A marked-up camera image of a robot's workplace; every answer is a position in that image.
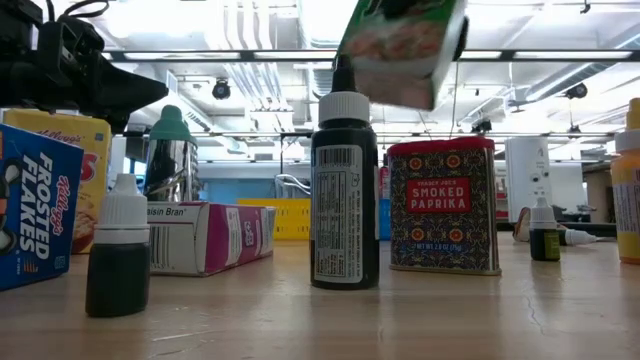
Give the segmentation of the small green dropper bottle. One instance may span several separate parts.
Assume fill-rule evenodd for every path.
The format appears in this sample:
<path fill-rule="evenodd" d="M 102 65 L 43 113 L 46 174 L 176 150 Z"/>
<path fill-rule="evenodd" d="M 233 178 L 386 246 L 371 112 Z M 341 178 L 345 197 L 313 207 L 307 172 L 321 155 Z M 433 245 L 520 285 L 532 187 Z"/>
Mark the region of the small green dropper bottle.
<path fill-rule="evenodd" d="M 561 258 L 560 236 L 553 208 L 545 197 L 538 197 L 531 208 L 529 225 L 530 255 L 535 261 L 556 262 Z"/>

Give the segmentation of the small white bottle right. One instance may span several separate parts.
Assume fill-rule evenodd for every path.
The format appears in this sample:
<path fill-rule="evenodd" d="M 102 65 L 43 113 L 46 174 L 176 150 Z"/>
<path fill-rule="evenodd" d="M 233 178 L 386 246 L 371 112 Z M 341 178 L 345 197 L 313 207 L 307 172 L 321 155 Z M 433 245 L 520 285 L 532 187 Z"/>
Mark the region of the small white bottle right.
<path fill-rule="evenodd" d="M 561 246 L 579 246 L 595 243 L 598 238 L 581 230 L 561 229 L 559 240 Z"/>

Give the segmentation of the tall yellow food colouring bottle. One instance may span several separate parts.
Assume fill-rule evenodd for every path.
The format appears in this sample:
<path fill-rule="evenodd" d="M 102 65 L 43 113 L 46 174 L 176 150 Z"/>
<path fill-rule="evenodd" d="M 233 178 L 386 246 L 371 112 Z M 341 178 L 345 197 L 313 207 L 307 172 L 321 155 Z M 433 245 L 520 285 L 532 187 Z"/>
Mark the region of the tall yellow food colouring bottle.
<path fill-rule="evenodd" d="M 629 102 L 626 127 L 614 137 L 611 163 L 619 259 L 640 265 L 640 98 Z"/>

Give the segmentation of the purple Raisin Bran cereal box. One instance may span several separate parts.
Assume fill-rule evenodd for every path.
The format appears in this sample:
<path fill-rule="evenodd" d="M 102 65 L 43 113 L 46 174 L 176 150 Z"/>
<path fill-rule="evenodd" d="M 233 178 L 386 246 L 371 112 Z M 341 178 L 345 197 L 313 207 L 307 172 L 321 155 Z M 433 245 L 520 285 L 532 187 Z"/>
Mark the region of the purple Raisin Bran cereal box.
<path fill-rule="evenodd" d="M 276 209 L 150 202 L 151 273 L 206 277 L 273 254 Z"/>

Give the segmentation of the blue plastic basket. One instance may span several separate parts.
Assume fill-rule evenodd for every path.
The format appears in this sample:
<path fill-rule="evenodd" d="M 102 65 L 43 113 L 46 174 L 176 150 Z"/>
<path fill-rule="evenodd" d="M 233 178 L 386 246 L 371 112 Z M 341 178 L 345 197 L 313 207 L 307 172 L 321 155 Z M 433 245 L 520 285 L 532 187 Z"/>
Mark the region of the blue plastic basket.
<path fill-rule="evenodd" d="M 389 199 L 379 200 L 379 239 L 388 241 L 391 237 L 391 205 Z"/>

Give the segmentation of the white pillar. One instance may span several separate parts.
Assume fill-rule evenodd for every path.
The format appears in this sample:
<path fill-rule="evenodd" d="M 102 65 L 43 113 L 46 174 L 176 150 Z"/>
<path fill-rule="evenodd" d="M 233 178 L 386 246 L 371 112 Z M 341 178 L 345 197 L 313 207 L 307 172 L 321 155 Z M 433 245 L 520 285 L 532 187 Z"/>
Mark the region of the white pillar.
<path fill-rule="evenodd" d="M 550 162 L 546 137 L 514 137 L 505 141 L 509 222 L 518 222 L 524 207 L 545 197 L 551 204 Z"/>

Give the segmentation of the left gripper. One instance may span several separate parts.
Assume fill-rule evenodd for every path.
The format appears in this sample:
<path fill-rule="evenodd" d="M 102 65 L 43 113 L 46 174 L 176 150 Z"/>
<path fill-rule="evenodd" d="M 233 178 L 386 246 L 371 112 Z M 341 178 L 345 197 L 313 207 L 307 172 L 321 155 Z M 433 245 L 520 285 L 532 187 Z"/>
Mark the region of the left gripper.
<path fill-rule="evenodd" d="M 133 112 L 168 95 L 160 81 L 106 66 L 104 40 L 85 21 L 43 23 L 35 48 L 32 30 L 25 21 L 0 22 L 2 108 L 103 111 L 111 131 L 123 133 Z"/>

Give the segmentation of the small black dropper bottle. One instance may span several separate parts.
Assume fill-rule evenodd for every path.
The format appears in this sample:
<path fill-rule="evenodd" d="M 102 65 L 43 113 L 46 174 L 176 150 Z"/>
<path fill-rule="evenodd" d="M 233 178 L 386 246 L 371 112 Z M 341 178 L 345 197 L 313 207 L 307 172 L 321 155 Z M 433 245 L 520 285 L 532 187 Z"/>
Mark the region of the small black dropper bottle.
<path fill-rule="evenodd" d="M 90 250 L 85 312 L 119 317 L 146 308 L 150 282 L 147 198 L 133 174 L 121 173 L 104 196 Z"/>

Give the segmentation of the yellow plastic basket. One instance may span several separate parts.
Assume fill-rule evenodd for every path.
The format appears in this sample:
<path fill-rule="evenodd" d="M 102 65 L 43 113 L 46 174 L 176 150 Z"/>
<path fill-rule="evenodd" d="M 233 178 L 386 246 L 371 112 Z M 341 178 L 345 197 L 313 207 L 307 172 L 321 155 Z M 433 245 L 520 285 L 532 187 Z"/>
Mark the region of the yellow plastic basket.
<path fill-rule="evenodd" d="M 274 207 L 275 240 L 308 241 L 311 200 L 308 198 L 240 198 L 239 205 Z"/>

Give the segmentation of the tall black food colouring bottle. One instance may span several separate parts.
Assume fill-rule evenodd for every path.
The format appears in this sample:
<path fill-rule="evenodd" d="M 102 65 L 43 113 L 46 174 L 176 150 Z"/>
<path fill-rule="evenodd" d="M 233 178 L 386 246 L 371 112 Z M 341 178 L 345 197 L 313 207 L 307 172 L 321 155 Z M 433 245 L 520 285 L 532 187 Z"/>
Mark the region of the tall black food colouring bottle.
<path fill-rule="evenodd" d="M 319 101 L 311 137 L 310 281 L 316 288 L 378 285 L 378 151 L 369 99 L 356 89 L 346 55 Z"/>

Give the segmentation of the blue Frosted Flakes cereal box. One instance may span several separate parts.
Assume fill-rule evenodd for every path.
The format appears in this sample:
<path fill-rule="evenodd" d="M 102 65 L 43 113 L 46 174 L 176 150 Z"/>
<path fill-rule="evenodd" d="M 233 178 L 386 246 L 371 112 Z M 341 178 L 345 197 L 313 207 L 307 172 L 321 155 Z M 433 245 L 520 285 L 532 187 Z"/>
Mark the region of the blue Frosted Flakes cereal box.
<path fill-rule="evenodd" d="M 68 271 L 83 155 L 0 124 L 0 291 Z"/>

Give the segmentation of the green cereal box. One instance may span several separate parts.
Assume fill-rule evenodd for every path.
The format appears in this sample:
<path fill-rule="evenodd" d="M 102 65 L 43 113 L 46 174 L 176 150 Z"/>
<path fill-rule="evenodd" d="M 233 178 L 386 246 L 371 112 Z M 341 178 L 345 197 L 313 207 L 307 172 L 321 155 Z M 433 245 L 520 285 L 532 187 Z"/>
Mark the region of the green cereal box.
<path fill-rule="evenodd" d="M 431 111 L 449 71 L 468 0 L 431 0 L 415 15 L 368 15 L 358 0 L 334 61 L 352 87 L 379 104 Z"/>

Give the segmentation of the yellow Corn Pops cereal box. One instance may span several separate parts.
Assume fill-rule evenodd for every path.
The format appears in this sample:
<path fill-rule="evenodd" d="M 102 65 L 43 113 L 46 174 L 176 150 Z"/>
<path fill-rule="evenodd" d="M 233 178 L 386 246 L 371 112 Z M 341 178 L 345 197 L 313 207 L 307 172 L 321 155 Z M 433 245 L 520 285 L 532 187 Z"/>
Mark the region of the yellow Corn Pops cereal box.
<path fill-rule="evenodd" d="M 111 146 L 111 127 L 101 119 L 38 110 L 8 110 L 8 125 L 76 145 L 84 150 L 81 166 L 72 253 L 88 253 L 101 202 L 107 192 L 107 172 Z"/>

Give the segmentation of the red cube block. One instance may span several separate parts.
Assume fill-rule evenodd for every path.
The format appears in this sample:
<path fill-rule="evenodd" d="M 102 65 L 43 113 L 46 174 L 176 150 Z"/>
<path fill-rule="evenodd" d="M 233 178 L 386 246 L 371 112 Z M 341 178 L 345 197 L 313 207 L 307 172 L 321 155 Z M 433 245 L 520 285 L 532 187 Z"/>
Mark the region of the red cube block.
<path fill-rule="evenodd" d="M 388 149 L 392 269 L 501 273 L 494 153 L 484 137 Z"/>

